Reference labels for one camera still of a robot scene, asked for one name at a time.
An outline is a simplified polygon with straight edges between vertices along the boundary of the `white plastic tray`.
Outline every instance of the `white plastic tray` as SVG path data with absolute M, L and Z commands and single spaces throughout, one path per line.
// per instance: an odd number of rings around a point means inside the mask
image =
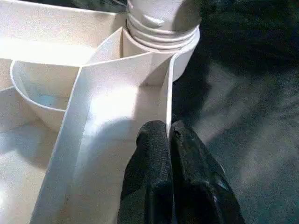
M 0 223 L 29 223 L 57 133 L 13 87 L 0 99 Z
M 123 14 L 12 0 L 0 11 L 0 223 L 29 223 L 35 203 L 33 224 L 114 223 L 137 132 L 170 128 L 172 81 L 199 31 L 159 52 Z

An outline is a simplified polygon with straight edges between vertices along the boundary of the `compartment organizer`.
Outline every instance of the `compartment organizer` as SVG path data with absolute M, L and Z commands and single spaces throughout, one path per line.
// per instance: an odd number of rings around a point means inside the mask
M 136 135 L 170 128 L 198 28 L 159 51 L 125 14 L 0 0 L 0 21 L 0 223 L 115 223 Z

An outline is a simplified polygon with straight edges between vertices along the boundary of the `white plastic compartment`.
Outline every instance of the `white plastic compartment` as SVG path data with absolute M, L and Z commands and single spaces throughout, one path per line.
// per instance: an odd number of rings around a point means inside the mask
M 82 68 L 32 224 L 116 223 L 124 170 L 138 130 L 156 119 L 170 128 L 172 76 L 181 72 L 188 52 L 176 54 L 168 71 L 153 66 L 155 54 Z M 135 67 L 140 61 L 142 66 Z M 157 73 L 163 77 L 160 82 L 152 79 Z
M 114 223 L 137 132 L 170 127 L 199 31 L 175 54 L 136 42 L 123 14 L 0 0 L 0 21 L 0 223 L 29 222 L 57 136 L 44 123 L 58 131 L 64 113 L 31 223 Z
M 0 0 L 0 90 L 12 86 L 12 60 L 83 65 L 125 18 L 125 14 Z
M 13 88 L 0 91 L 0 223 L 29 223 L 57 133 Z

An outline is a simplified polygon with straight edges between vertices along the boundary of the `white bottle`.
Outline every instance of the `white bottle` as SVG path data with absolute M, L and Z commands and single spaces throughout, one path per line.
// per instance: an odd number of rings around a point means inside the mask
M 197 0 L 128 0 L 131 35 L 154 49 L 176 50 L 189 44 L 200 19 Z

